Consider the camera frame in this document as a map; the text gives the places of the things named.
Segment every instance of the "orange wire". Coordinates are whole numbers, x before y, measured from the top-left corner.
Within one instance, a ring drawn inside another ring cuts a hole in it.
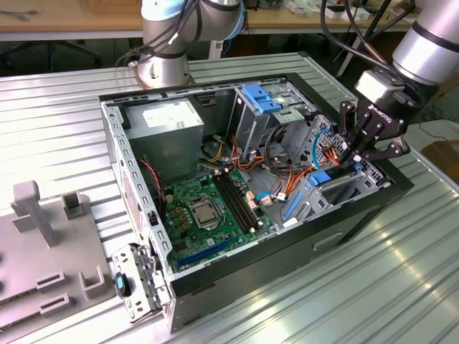
[[[148,170],[150,170],[151,174],[153,174],[153,177],[155,178],[156,187],[158,188],[158,196],[159,196],[159,199],[158,199],[158,211],[159,211],[159,213],[161,213],[161,208],[163,206],[163,202],[161,200],[161,184],[159,183],[158,176],[156,175],[155,170],[153,170],[153,168],[146,161],[144,161],[142,159],[139,159],[139,160],[143,165],[145,165],[147,167]]]

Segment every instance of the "blue plastic latch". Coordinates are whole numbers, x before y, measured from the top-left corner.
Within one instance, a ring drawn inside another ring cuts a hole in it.
[[[361,170],[361,163],[355,163],[352,168],[354,171],[359,172]]]
[[[250,102],[257,107],[260,113],[273,113],[282,110],[282,106],[271,99],[270,94],[259,85],[248,85],[242,88]]]
[[[287,212],[285,213],[284,215],[284,220],[288,219],[290,217],[290,215],[293,213],[293,211],[295,210],[296,206],[298,205],[298,202],[303,198],[303,195],[301,193],[299,193],[298,195],[296,195],[295,197],[295,201],[293,201],[292,205],[290,206],[290,208],[287,210]]]
[[[325,171],[315,172],[312,176],[309,177],[309,180],[314,186],[321,185],[330,181],[331,178]]]
[[[118,285],[118,289],[123,289],[124,283],[123,283],[123,278],[121,276],[116,279],[116,283]]]

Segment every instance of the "slotted metal surface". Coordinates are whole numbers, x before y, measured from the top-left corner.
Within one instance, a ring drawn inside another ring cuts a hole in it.
[[[197,82],[279,72],[300,73],[336,108],[352,97],[297,54],[191,63]],[[34,178],[44,199],[90,197],[107,257],[134,241],[97,95],[138,89],[126,69],[0,80],[0,211],[12,183]],[[458,196],[413,155],[394,163],[416,186],[356,240],[173,335],[161,314],[131,328],[115,297],[19,343],[456,343]]]

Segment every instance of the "gray 3d printed part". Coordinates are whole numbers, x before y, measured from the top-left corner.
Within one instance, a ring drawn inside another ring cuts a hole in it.
[[[81,272],[78,272],[78,278],[80,279],[81,290],[85,293],[88,299],[92,299],[100,294],[103,294],[107,286],[105,285],[105,278],[102,273],[100,265],[97,266],[98,281],[92,285],[87,285],[88,281]]]
[[[0,217],[0,343],[115,294],[86,195],[74,191],[40,206],[30,181],[16,185],[14,196],[15,214]],[[53,246],[44,239],[49,230]]]
[[[67,219],[76,219],[77,217],[85,215],[85,210],[80,202],[80,193],[78,191],[62,194],[60,201],[64,206]]]
[[[42,233],[44,240],[49,247],[57,244],[57,237],[52,230],[49,220],[46,217],[46,214],[43,212],[42,208],[38,204],[40,200],[40,192],[38,185],[35,181],[25,181],[24,183],[18,183],[13,185],[14,192],[14,203],[13,210],[16,212],[17,216],[22,216],[22,218],[27,223],[26,228],[17,227],[18,225],[24,226],[23,221],[15,221],[14,225],[22,233],[24,230],[28,230],[31,227],[30,219],[27,216],[32,218],[32,221],[37,225],[37,228]]]
[[[37,284],[37,290],[43,294],[63,286],[66,283],[65,274],[60,270],[59,272],[38,279],[35,283]]]
[[[69,295],[65,292],[62,295],[53,297],[50,300],[46,300],[45,302],[40,303],[40,315],[49,317],[71,307],[72,299],[70,299]]]

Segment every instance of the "blue pcie slot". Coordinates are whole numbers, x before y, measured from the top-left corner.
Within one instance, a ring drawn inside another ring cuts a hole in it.
[[[288,219],[292,212],[295,210],[295,207],[298,205],[298,202],[303,198],[303,194],[300,192],[298,195],[295,197],[295,201],[293,201],[292,205],[290,208],[287,210],[287,212],[284,215],[284,220]]]
[[[228,244],[233,241],[234,238],[228,238],[224,242],[219,243],[218,245],[214,245],[205,249],[204,251],[200,251],[199,253],[195,253],[189,257],[183,258],[179,260],[179,266],[194,263],[197,260],[203,259],[211,254],[220,252],[227,248]]]

